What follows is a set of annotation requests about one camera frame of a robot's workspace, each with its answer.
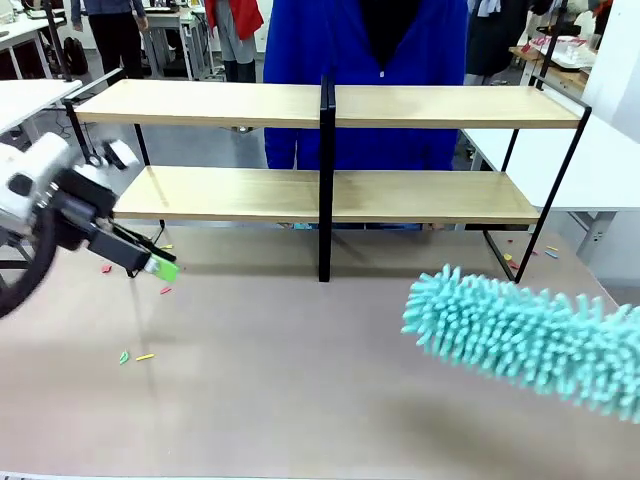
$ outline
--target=white desk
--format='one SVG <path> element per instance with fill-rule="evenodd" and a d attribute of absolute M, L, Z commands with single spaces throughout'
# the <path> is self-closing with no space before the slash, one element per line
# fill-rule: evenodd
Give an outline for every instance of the white desk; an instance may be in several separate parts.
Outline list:
<path fill-rule="evenodd" d="M 0 82 L 0 133 L 21 124 L 47 105 L 57 102 L 82 86 L 80 80 L 4 80 Z M 27 129 L 33 142 L 38 136 L 35 125 Z"/>
<path fill-rule="evenodd" d="M 513 130 L 464 130 L 482 160 L 499 170 Z M 521 130 L 507 172 L 536 208 L 551 191 L 573 130 Z M 587 230 L 578 256 L 588 262 L 617 212 L 640 210 L 640 145 L 592 116 L 562 181 L 552 210 L 570 213 Z M 588 212 L 597 212 L 595 219 Z"/>
<path fill-rule="evenodd" d="M 61 23 L 63 22 L 63 19 L 56 18 L 55 21 L 56 23 Z M 13 51 L 13 47 L 25 42 L 35 43 L 44 74 L 47 78 L 52 78 L 51 70 L 49 69 L 49 62 L 47 62 L 44 50 L 42 49 L 42 43 L 38 37 L 38 31 L 43 28 L 48 28 L 48 26 L 49 24 L 46 19 L 30 20 L 24 15 L 19 17 L 17 22 L 0 25 L 0 32 L 9 32 L 9 35 L 0 38 L 0 51 L 9 50 L 9 55 L 11 55 L 11 61 L 13 62 L 13 68 L 16 71 L 18 79 L 22 80 L 22 72 L 20 71 L 20 65 L 18 65 L 18 60 L 15 52 Z"/>
<path fill-rule="evenodd" d="M 169 58 L 169 48 L 165 30 L 177 30 L 185 58 L 185 67 L 189 80 L 199 79 L 204 72 L 205 48 L 200 20 L 190 8 L 182 8 L 177 13 L 147 13 L 149 30 L 144 33 L 145 52 L 149 57 L 149 64 L 153 78 L 160 78 L 161 70 Z M 208 48 L 210 67 L 213 65 L 211 54 L 211 34 L 209 33 Z"/>

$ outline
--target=green object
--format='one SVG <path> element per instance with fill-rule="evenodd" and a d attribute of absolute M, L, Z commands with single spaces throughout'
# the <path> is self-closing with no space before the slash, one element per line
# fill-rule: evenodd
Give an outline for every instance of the green object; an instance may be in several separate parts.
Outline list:
<path fill-rule="evenodd" d="M 446 265 L 411 287 L 402 333 L 443 362 L 640 423 L 640 307 L 603 310 Z"/>
<path fill-rule="evenodd" d="M 169 283 L 176 281 L 180 267 L 175 263 L 172 263 L 164 258 L 160 258 L 156 255 L 151 255 L 151 258 L 147 262 L 144 269 L 155 275 L 156 277 L 165 280 Z"/>

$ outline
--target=blue jacket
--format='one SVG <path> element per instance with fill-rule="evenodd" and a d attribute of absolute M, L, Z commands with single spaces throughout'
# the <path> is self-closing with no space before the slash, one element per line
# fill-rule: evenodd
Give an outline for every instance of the blue jacket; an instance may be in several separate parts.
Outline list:
<path fill-rule="evenodd" d="M 87 15 L 103 15 L 110 13 L 129 13 L 131 3 L 136 10 L 138 17 L 146 17 L 142 0 L 84 0 L 84 8 Z M 71 23 L 78 25 L 80 19 L 80 0 L 71 0 Z"/>
<path fill-rule="evenodd" d="M 381 72 L 359 0 L 274 0 L 264 81 L 319 85 L 333 66 L 338 85 L 461 85 L 467 17 L 467 0 L 423 0 Z M 451 170 L 456 138 L 457 130 L 338 129 L 336 168 Z M 270 168 L 293 168 L 297 152 L 298 169 L 317 170 L 319 145 L 318 130 L 265 129 Z"/>

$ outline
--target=wooden shelf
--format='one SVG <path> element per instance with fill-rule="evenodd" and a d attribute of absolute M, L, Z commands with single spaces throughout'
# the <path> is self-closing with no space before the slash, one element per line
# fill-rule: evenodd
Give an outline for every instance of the wooden shelf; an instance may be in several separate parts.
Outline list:
<path fill-rule="evenodd" d="M 146 167 L 120 197 L 118 218 L 317 222 L 318 173 Z"/>
<path fill-rule="evenodd" d="M 539 217 L 496 172 L 336 172 L 333 198 L 337 222 L 531 225 Z"/>
<path fill-rule="evenodd" d="M 533 87 L 336 87 L 336 126 L 576 128 L 579 117 Z"/>
<path fill-rule="evenodd" d="M 537 211 L 494 172 L 336 172 L 334 222 L 532 224 Z M 119 218 L 317 222 L 318 173 L 147 167 Z"/>
<path fill-rule="evenodd" d="M 320 87 L 121 80 L 76 112 L 83 122 L 319 128 Z"/>
<path fill-rule="evenodd" d="M 369 128 L 575 128 L 532 87 L 337 86 L 336 125 Z M 85 122 L 319 128 L 313 85 L 123 80 L 76 109 Z"/>

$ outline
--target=table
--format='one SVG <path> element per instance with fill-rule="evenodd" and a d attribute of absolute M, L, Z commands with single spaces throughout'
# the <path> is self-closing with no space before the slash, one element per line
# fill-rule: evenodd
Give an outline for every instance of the table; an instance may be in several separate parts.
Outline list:
<path fill-rule="evenodd" d="M 204 74 L 204 40 L 201 21 L 192 9 L 182 7 L 176 13 L 147 13 L 149 30 L 143 34 L 145 51 L 149 56 L 151 73 L 154 78 L 161 75 L 162 68 L 170 61 L 165 30 L 174 29 L 180 34 L 185 55 L 185 66 L 189 80 L 199 79 Z M 210 67 L 213 65 L 211 38 L 207 42 Z"/>
<path fill-rule="evenodd" d="M 532 74 L 539 74 L 544 62 L 544 56 L 536 49 L 531 48 L 528 52 L 523 52 L 522 47 L 511 47 L 509 49 L 516 57 L 525 61 L 525 69 L 522 74 L 520 85 L 529 85 L 529 79 Z M 552 63 L 547 72 L 547 80 L 555 83 L 557 86 L 574 95 L 577 98 L 582 97 L 584 89 L 587 88 L 589 78 L 582 72 L 567 72 Z"/>
<path fill-rule="evenodd" d="M 4 80 L 0 82 L 0 134 L 26 123 L 27 135 L 34 142 L 40 135 L 30 117 L 80 88 L 82 82 L 74 80 Z"/>
<path fill-rule="evenodd" d="M 514 256 L 528 235 L 495 236 Z M 632 478 L 640 429 L 425 357 L 409 286 L 445 262 L 504 278 L 480 232 L 169 227 L 173 290 L 61 252 L 0 322 L 0 465 L 61 476 Z M 556 236 L 523 286 L 613 301 Z M 118 365 L 120 353 L 155 353 Z"/>
<path fill-rule="evenodd" d="M 64 19 L 56 18 L 56 23 L 62 23 Z M 34 42 L 38 49 L 38 56 L 40 57 L 40 63 L 42 69 L 47 78 L 52 78 L 51 70 L 49 69 L 49 62 L 42 49 L 42 42 L 38 37 L 38 31 L 43 28 L 48 28 L 49 24 L 46 19 L 30 20 L 26 16 L 19 17 L 19 20 L 14 23 L 8 23 L 6 25 L 0 25 L 0 31 L 8 31 L 9 35 L 0 38 L 0 50 L 9 50 L 11 55 L 11 61 L 13 62 L 13 68 L 16 71 L 16 75 L 19 80 L 22 80 L 22 72 L 20 71 L 20 65 L 16 58 L 13 47 L 25 42 Z"/>
<path fill-rule="evenodd" d="M 473 129 L 464 134 L 476 148 L 471 169 L 479 170 L 484 160 L 500 170 L 512 130 Z M 562 130 L 520 131 L 507 173 L 534 207 L 544 205 L 571 139 L 572 132 Z M 617 212 L 640 210 L 638 158 L 640 145 L 591 117 L 552 206 L 572 214 L 586 230 L 578 249 L 584 262 L 591 259 Z M 595 219 L 589 212 L 597 212 Z"/>

